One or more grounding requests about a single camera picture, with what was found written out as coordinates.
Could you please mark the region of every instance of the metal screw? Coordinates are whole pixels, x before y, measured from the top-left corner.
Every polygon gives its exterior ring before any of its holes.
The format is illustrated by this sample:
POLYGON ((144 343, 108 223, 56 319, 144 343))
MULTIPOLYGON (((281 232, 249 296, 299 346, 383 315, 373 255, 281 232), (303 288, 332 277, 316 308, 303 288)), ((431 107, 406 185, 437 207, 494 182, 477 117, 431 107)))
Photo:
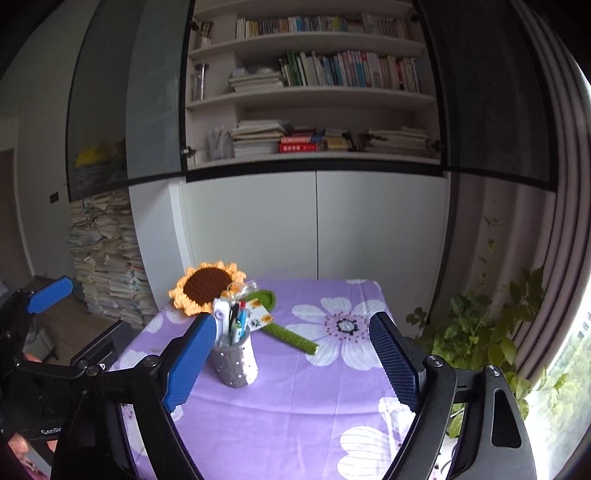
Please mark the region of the metal screw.
POLYGON ((152 368, 158 365, 159 361, 160 357, 158 355, 148 355, 143 358, 142 365, 148 368, 152 368))
POLYGON ((98 365, 91 365, 90 367, 88 367, 86 369, 86 376, 87 377, 95 377, 99 374, 99 372, 101 372, 102 369, 101 367, 99 367, 98 365))
POLYGON ((487 365, 486 366, 486 373, 492 375, 493 377, 499 377, 501 375, 501 369, 499 367, 495 367, 494 365, 487 365))
POLYGON ((429 355, 427 357, 427 363, 432 367, 438 368, 443 365, 443 358, 441 358, 439 355, 429 355))

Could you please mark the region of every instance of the white shelf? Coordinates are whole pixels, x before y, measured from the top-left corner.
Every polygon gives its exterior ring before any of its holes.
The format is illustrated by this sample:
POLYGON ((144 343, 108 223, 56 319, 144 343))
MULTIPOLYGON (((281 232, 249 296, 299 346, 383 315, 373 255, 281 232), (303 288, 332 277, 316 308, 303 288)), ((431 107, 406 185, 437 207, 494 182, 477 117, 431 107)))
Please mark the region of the white shelf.
POLYGON ((417 111, 435 98, 422 93, 366 87, 284 87, 261 92, 227 93, 187 104, 193 112, 234 104, 246 110, 282 108, 355 108, 417 111))
POLYGON ((317 54, 327 55, 345 50, 373 51, 380 55, 395 57, 418 57, 425 45, 403 38, 383 35, 348 32, 297 32, 260 35, 253 38, 233 40, 210 47, 198 48, 189 52, 193 61, 234 52, 244 64, 253 64, 269 59, 278 59, 286 51, 314 50, 317 54))
POLYGON ((213 160, 197 165, 190 165, 189 170, 201 170, 202 168, 218 167, 223 165, 240 165, 243 163, 267 162, 274 160, 379 160, 379 161, 405 161, 410 163, 423 163, 439 165, 438 158, 413 157, 411 155, 391 155, 385 153, 367 152, 304 152, 304 153, 277 153, 273 155, 253 155, 252 157, 230 158, 227 160, 213 160))
POLYGON ((363 0, 363 2, 359 0, 291 0, 289 2, 238 0, 224 3, 218 3, 216 0, 202 0, 197 3, 194 15, 200 20, 209 20, 232 13, 236 13, 238 17, 253 20, 285 18, 294 15, 355 15, 360 12, 403 17, 412 7, 413 5, 409 2, 394 0, 363 0))

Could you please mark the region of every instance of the glass cabinet door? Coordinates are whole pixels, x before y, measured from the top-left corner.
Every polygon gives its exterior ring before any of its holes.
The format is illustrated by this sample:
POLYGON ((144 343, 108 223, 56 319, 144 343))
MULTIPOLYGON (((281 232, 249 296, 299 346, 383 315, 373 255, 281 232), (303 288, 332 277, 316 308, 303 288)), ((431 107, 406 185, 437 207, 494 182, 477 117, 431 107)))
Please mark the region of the glass cabinet door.
POLYGON ((70 90, 70 200, 183 173, 180 79, 193 2, 100 1, 70 90))
POLYGON ((415 4, 439 83, 447 168, 555 189, 548 87, 511 2, 415 4))
POLYGON ((127 89, 125 125, 130 179, 183 170, 185 121, 181 93, 193 4, 194 0, 145 2, 127 89))

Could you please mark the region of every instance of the curtain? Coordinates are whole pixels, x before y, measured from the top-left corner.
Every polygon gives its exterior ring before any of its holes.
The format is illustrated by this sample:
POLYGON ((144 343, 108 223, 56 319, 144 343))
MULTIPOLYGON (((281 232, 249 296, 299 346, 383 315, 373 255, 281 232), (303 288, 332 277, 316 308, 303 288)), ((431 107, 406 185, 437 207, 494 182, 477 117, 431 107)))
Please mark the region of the curtain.
POLYGON ((544 215, 550 241, 546 251, 538 249, 534 262, 544 264, 546 295, 536 319, 521 325, 515 336, 518 371, 536 380, 558 353, 589 281, 590 90, 578 65, 544 20, 521 0, 512 3, 540 58, 558 141, 558 189, 553 219, 550 210, 544 215))

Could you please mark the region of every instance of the pen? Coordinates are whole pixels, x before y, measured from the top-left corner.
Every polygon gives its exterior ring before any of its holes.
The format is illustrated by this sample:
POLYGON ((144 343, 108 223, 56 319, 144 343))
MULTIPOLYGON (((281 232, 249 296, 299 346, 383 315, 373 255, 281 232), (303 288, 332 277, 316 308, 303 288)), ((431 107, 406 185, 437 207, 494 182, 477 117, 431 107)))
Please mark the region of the pen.
POLYGON ((244 331, 246 330, 246 302, 242 301, 240 302, 240 326, 241 326, 241 331, 240 331, 240 338, 242 338, 244 336, 244 331))

